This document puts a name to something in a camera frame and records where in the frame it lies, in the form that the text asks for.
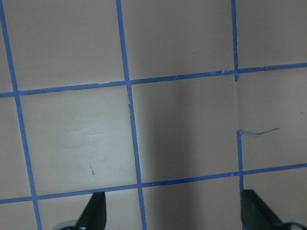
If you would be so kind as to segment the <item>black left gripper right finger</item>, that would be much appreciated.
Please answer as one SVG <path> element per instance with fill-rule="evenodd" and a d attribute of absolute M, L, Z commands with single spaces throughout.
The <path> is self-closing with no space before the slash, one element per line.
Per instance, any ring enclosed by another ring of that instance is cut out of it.
<path fill-rule="evenodd" d="M 283 230 L 283 222 L 254 190 L 241 192 L 241 220 L 247 230 Z"/>

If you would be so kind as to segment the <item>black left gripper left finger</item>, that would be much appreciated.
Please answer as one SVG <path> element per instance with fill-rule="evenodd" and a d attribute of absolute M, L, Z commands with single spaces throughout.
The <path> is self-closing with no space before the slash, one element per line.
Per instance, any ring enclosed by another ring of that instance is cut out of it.
<path fill-rule="evenodd" d="M 78 230 L 104 230 L 106 227 L 106 195 L 105 192 L 92 194 L 75 228 Z"/>

